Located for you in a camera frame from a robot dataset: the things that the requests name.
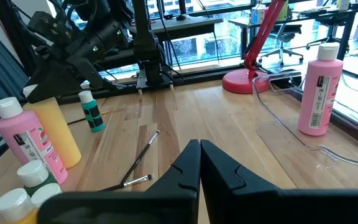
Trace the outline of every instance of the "black paintbrush handle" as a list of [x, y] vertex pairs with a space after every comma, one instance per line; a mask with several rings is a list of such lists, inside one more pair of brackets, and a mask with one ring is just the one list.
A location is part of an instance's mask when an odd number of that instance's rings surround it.
[[118, 190], [118, 189], [122, 189], [122, 188], [124, 188], [124, 184], [117, 184], [115, 186], [108, 187], [108, 188], [100, 190], [100, 191], [112, 191], [112, 190]]
[[135, 169], [135, 167], [137, 166], [137, 164], [140, 162], [140, 160], [143, 158], [144, 154], [147, 152], [147, 150], [149, 149], [150, 144], [147, 144], [146, 147], [144, 147], [144, 149], [142, 150], [142, 152], [140, 153], [139, 157], [135, 160], [135, 162], [132, 164], [131, 168], [129, 168], [128, 172], [125, 174], [124, 178], [122, 178], [121, 180], [121, 184], [124, 184], [129, 175], [131, 174], [131, 172]]

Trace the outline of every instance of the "teal paint bottle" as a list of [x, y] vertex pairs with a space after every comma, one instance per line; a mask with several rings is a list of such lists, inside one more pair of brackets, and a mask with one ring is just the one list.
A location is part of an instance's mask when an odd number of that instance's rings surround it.
[[103, 130], [103, 119], [100, 115], [98, 104], [96, 103], [96, 100], [93, 99], [92, 92], [82, 91], [78, 96], [80, 97], [82, 109], [91, 131], [98, 132]]

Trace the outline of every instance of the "paint bottle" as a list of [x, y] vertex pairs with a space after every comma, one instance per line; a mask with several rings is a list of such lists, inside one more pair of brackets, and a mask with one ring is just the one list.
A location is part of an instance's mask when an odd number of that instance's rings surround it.
[[298, 129], [312, 136], [327, 132], [343, 62], [336, 59], [339, 43], [320, 44], [316, 60], [308, 64]]
[[337, 0], [336, 7], [340, 11], [346, 11], [349, 9], [350, 0]]
[[82, 91], [78, 94], [81, 100], [82, 109], [84, 110], [85, 118], [92, 132], [103, 130], [104, 123], [100, 115], [98, 104], [93, 99], [92, 92]]
[[40, 160], [28, 162], [26, 165], [20, 167], [16, 173], [24, 184], [24, 190], [30, 196], [44, 185], [56, 183], [53, 175]]
[[47, 184], [31, 196], [31, 203], [39, 209], [44, 202], [60, 193], [63, 193], [63, 191], [58, 184]]
[[37, 210], [24, 189], [14, 189], [0, 197], [0, 214], [7, 223], [37, 223]]
[[[36, 87], [37, 85], [25, 87], [24, 96], [28, 97]], [[35, 111], [66, 169], [80, 161], [81, 152], [54, 97], [37, 103], [26, 103], [23, 109]]]
[[67, 170], [35, 112], [23, 111], [16, 97], [9, 97], [0, 100], [0, 117], [0, 134], [21, 164], [39, 159], [63, 183]]

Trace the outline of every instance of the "green paint bottle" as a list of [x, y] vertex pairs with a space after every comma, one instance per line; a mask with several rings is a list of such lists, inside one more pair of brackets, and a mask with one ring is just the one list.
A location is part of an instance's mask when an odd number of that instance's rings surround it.
[[84, 110], [85, 118], [92, 132], [103, 130], [104, 123], [100, 115], [98, 104], [93, 99], [92, 92], [82, 91], [78, 94], [81, 100], [82, 109]]
[[57, 183], [53, 174], [42, 164], [41, 160], [28, 162], [17, 170], [17, 176], [22, 180], [24, 190], [32, 196], [44, 185]]

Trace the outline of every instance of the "tree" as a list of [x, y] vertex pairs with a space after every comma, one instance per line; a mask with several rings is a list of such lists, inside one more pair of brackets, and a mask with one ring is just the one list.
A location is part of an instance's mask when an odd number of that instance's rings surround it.
[[238, 43], [230, 38], [225, 38], [220, 41], [220, 53], [223, 55], [232, 55], [237, 53]]
[[178, 55], [180, 55], [182, 57], [189, 56], [189, 54], [193, 48], [193, 46], [191, 44], [191, 39], [175, 41], [173, 43], [173, 48], [175, 49], [175, 52]]

